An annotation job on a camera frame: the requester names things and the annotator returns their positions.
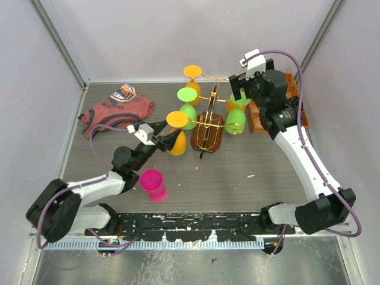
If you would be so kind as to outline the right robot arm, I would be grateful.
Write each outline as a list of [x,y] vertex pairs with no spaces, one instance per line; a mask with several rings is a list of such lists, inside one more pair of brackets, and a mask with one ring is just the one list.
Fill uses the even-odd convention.
[[286,154],[308,200],[304,205],[278,202],[262,208],[261,229],[273,234],[281,224],[289,224],[311,235],[344,222],[356,195],[331,177],[306,139],[305,128],[298,126],[297,97],[287,98],[286,75],[262,55],[239,62],[246,72],[229,77],[233,96],[239,99],[245,95],[256,104],[262,127]]

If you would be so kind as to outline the orange wine glass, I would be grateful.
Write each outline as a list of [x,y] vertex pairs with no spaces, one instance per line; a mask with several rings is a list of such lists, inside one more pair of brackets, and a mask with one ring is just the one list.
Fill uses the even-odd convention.
[[188,116],[182,111],[172,111],[166,116],[166,121],[173,128],[169,134],[176,135],[174,146],[169,153],[173,156],[183,155],[187,148],[187,140],[182,128],[188,123]]
[[197,92],[197,98],[190,102],[191,105],[198,105],[201,101],[201,87],[195,81],[202,74],[202,69],[197,65],[188,65],[183,69],[183,73],[190,79],[185,87],[194,89]]
[[239,106],[233,100],[229,100],[226,107],[227,112],[230,113],[236,108],[239,108]]

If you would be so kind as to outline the pink wine glass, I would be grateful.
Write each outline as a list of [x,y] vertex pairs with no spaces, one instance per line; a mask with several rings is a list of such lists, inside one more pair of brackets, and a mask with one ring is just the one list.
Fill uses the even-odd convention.
[[140,185],[153,202],[160,203],[167,197],[164,176],[157,169],[147,169],[144,171],[140,176]]

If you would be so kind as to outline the gold wire wine glass rack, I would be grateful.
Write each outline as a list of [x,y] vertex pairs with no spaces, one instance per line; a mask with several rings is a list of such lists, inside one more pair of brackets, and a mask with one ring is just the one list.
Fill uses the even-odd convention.
[[219,99],[219,86],[225,78],[211,77],[214,80],[213,87],[208,97],[201,99],[207,100],[207,110],[201,112],[195,120],[189,121],[196,124],[190,139],[194,150],[199,151],[199,158],[202,159],[205,153],[215,153],[221,146],[221,139],[226,127],[230,129],[232,135],[240,135],[243,132],[244,124],[240,122],[226,122],[224,118],[214,111],[217,102],[227,103],[227,100]]

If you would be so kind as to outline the green wine glass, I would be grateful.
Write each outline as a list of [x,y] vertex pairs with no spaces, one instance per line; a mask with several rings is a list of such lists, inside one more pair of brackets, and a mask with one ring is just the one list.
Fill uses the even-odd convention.
[[193,88],[184,87],[177,92],[177,97],[180,101],[184,102],[184,104],[179,110],[185,113],[189,118],[189,121],[182,129],[192,130],[196,127],[195,121],[197,119],[197,111],[195,110],[193,105],[191,105],[191,102],[197,99],[198,94],[196,90],[194,90]]
[[244,91],[240,91],[242,98],[238,101],[234,100],[233,94],[230,95],[230,100],[233,100],[239,108],[232,110],[227,114],[225,130],[233,135],[241,134],[245,129],[246,115],[245,108],[250,103],[250,99],[247,99]]

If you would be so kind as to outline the orange wine glass front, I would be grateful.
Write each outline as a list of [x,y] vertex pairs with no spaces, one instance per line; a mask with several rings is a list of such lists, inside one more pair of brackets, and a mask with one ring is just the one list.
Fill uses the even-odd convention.
[[166,116],[166,121],[173,128],[169,134],[176,135],[174,146],[169,153],[173,156],[183,155],[187,148],[187,140],[182,128],[188,123],[188,116],[182,111],[172,111]]

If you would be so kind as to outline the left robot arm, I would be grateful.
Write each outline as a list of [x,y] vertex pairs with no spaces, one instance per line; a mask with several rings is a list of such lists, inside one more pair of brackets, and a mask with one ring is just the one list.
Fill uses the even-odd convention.
[[139,139],[131,149],[120,146],[113,152],[112,168],[104,175],[66,183],[52,180],[26,212],[26,219],[37,229],[38,237],[57,242],[68,233],[99,229],[113,235],[121,224],[118,213],[107,204],[89,206],[104,197],[131,190],[139,179],[138,171],[154,154],[174,148],[181,134],[179,129],[161,136],[167,121],[133,123],[125,131]]

